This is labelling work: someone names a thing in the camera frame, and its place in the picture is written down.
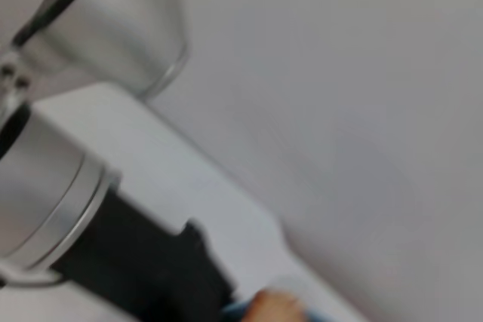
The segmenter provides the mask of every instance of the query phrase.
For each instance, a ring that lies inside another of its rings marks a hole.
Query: stainless steel surface
[[[74,0],[20,49],[43,72],[69,64],[145,96],[161,90],[186,59],[179,0]]]
[[[82,232],[112,178],[33,113],[0,159],[0,257],[48,267]]]

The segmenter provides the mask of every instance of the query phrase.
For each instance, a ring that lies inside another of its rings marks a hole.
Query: white wall
[[[37,1],[0,0],[0,41]],[[152,104],[375,322],[481,320],[481,4],[186,0]]]

